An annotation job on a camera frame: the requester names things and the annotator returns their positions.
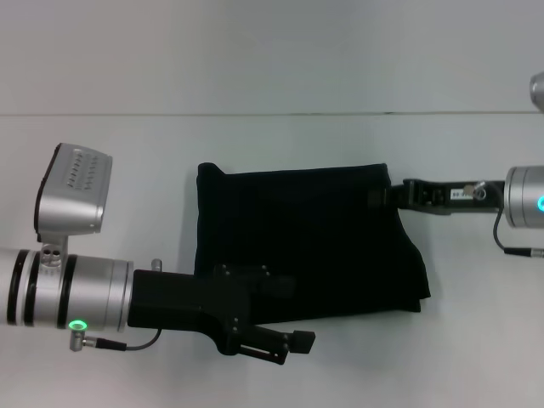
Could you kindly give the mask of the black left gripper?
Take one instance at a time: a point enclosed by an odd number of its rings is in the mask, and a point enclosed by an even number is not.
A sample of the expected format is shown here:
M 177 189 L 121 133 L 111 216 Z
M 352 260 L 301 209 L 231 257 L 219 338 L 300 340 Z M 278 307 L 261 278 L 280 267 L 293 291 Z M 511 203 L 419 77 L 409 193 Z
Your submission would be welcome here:
M 241 354 L 280 366 L 289 354 L 311 351 L 316 339 L 313 331 L 283 332 L 249 326 L 247 291 L 292 298 L 296 287 L 293 277 L 275 275 L 265 264 L 232 263 L 216 264 L 214 276 L 221 278 L 135 270 L 127 325 L 198 332 L 212 339 L 220 354 Z

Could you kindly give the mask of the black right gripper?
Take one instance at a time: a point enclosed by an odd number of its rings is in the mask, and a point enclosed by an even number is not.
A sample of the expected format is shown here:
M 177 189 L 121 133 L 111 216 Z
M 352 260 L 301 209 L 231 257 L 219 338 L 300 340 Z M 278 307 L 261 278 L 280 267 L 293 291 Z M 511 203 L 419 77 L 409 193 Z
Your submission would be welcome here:
M 505 182 L 430 182 L 405 179 L 402 185 L 370 190 L 369 209 L 406 209 L 433 215 L 496 213 L 503 204 Z

